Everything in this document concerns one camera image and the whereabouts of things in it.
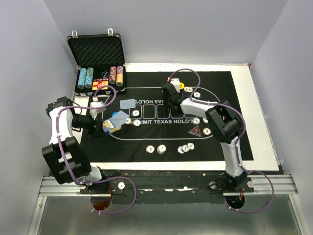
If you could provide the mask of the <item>red poker chip stack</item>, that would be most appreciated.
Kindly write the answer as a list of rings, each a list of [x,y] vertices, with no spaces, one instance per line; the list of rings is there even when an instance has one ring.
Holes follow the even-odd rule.
[[[154,147],[154,146],[148,145],[148,146],[146,147],[146,152],[147,152],[147,153],[153,153],[154,151],[155,151],[155,147]]]

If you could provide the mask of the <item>grey poker chip stack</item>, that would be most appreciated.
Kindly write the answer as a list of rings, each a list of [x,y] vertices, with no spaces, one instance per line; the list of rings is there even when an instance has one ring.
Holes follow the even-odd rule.
[[[165,152],[166,152],[166,146],[165,145],[163,145],[163,144],[161,144],[161,145],[159,145],[158,147],[157,147],[157,153],[158,154],[164,154]]]

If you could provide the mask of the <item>red triangular dealer button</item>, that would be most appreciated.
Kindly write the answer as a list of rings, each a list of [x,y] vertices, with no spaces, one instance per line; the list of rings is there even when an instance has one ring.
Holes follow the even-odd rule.
[[[197,137],[201,137],[201,130],[198,125],[192,128],[188,133]]]

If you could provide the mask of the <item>blue backed card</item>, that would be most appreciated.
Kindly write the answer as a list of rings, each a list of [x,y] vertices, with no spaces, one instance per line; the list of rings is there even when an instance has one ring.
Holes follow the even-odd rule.
[[[124,99],[119,101],[120,104],[120,109],[125,110],[125,109],[132,109],[135,108],[136,106],[136,101],[134,98],[132,99]]]

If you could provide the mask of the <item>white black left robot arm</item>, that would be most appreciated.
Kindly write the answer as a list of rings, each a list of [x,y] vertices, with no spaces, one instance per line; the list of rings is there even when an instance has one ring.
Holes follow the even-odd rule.
[[[96,137],[103,132],[101,120],[77,114],[74,102],[65,96],[48,104],[46,113],[52,122],[52,134],[42,155],[55,180],[61,185],[75,183],[104,193],[109,186],[104,171],[91,166],[87,153],[73,135],[73,129],[85,129],[89,136]]]

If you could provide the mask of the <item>blue playing card box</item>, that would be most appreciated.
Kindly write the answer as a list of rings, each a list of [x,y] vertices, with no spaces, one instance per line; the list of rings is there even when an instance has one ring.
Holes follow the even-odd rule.
[[[111,134],[113,132],[120,130],[121,126],[115,127],[113,125],[113,123],[109,119],[107,119],[107,120],[103,121],[102,128],[103,128],[103,131],[105,132],[105,134],[108,135],[108,134]]]

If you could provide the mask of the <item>red 100 poker chip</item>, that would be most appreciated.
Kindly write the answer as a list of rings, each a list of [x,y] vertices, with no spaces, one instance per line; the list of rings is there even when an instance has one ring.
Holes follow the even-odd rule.
[[[131,123],[132,123],[132,120],[131,120],[130,118],[127,118],[125,123],[126,123],[126,124],[131,124]]]

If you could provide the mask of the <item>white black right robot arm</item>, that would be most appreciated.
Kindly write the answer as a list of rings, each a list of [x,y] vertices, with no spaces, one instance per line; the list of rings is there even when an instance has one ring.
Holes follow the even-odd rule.
[[[235,192],[243,186],[247,171],[243,167],[240,140],[246,132],[241,113],[228,101],[208,102],[179,93],[173,84],[161,87],[165,104],[179,114],[195,115],[208,120],[213,137],[221,144],[225,160],[225,187]]]

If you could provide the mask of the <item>blue poker chip stack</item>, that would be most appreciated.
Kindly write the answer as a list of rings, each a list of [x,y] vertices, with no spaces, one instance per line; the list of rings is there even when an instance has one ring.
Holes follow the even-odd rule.
[[[180,153],[180,154],[184,154],[184,153],[187,153],[190,150],[194,150],[194,149],[195,149],[195,145],[193,143],[189,142],[187,144],[179,146],[177,148],[177,152]]]

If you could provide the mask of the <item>grey 1 poker chip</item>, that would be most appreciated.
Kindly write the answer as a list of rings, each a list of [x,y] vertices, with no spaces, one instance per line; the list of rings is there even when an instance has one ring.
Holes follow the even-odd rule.
[[[133,125],[134,125],[135,127],[139,127],[139,126],[141,125],[141,121],[138,120],[138,119],[134,119],[134,120],[133,120]]]

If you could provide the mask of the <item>blue backed card fan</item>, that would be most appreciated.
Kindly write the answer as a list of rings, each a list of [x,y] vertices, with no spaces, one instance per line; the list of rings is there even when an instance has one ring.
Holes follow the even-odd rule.
[[[119,126],[125,124],[128,118],[129,118],[129,114],[127,114],[121,110],[121,111],[117,112],[114,116],[109,118],[109,120],[113,124],[114,127],[119,127]]]

